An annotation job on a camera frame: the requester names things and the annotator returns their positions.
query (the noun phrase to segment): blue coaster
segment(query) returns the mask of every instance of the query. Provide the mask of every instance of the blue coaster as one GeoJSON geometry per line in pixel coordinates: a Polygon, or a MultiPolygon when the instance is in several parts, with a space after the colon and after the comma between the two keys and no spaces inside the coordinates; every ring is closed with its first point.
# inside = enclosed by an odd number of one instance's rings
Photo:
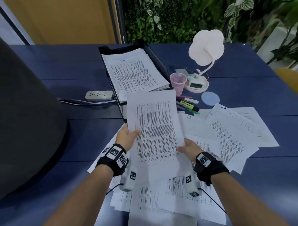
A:
{"type": "Polygon", "coordinates": [[[219,103],[219,96],[212,92],[204,92],[201,95],[201,100],[204,104],[207,104],[209,106],[214,106],[215,104],[219,103]]]}

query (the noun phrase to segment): pink mesh pen holder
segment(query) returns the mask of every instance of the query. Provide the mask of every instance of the pink mesh pen holder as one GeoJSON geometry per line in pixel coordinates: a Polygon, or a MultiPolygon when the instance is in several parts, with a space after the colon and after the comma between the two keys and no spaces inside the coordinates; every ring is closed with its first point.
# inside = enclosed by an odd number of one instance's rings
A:
{"type": "Polygon", "coordinates": [[[184,84],[187,81],[187,77],[182,73],[173,73],[170,75],[170,81],[176,90],[176,96],[180,96],[182,94],[184,84]]]}

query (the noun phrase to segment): stack of papers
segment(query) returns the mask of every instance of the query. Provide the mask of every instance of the stack of papers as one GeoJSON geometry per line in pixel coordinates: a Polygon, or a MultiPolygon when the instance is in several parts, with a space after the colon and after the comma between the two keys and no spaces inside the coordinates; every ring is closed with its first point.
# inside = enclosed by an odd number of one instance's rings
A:
{"type": "Polygon", "coordinates": [[[149,92],[169,87],[143,49],[113,55],[102,55],[120,102],[128,93],[149,92]]]}
{"type": "MultiPolygon", "coordinates": [[[[216,104],[201,109],[200,115],[177,114],[173,90],[128,95],[127,114],[129,130],[141,129],[129,151],[137,168],[136,185],[131,192],[115,188],[110,205],[130,212],[129,226],[197,225],[199,218],[226,224],[225,213],[204,192],[195,198],[186,193],[184,174],[194,164],[176,151],[184,137],[220,156],[230,171],[239,174],[259,147],[279,146],[253,107],[216,104]]],[[[113,178],[110,188],[119,182],[120,176],[113,178]]],[[[201,182],[201,187],[222,207],[212,185],[201,182]]]]}

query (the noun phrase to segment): electrical outlet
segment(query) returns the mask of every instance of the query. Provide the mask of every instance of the electrical outlet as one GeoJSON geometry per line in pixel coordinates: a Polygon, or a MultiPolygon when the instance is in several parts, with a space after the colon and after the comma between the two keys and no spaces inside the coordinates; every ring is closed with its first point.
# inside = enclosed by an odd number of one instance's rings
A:
{"type": "Polygon", "coordinates": [[[86,93],[85,99],[87,101],[101,101],[113,98],[113,91],[89,91],[86,93]]]}

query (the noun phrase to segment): black wrist band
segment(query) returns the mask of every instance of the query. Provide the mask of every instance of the black wrist band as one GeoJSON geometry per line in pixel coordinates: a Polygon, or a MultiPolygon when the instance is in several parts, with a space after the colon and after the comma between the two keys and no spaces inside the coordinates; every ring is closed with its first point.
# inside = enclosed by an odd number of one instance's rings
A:
{"type": "Polygon", "coordinates": [[[109,149],[102,151],[96,166],[107,165],[113,170],[114,177],[116,177],[124,173],[128,162],[126,150],[120,144],[113,144],[109,149]]]}
{"type": "Polygon", "coordinates": [[[227,167],[218,160],[219,158],[209,152],[201,152],[195,158],[195,172],[197,173],[197,177],[200,181],[205,182],[208,186],[211,183],[211,176],[223,172],[230,173],[227,167]]]}

